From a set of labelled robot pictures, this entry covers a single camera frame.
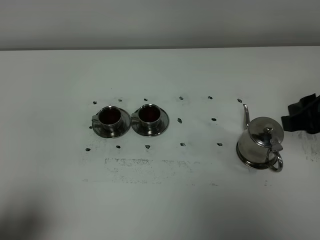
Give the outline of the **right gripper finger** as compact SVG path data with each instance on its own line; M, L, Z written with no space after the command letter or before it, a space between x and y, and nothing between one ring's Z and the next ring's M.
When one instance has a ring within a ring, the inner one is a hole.
M281 117L286 132L305 131L314 135L320 132L320 97L311 94L289 105L287 116Z

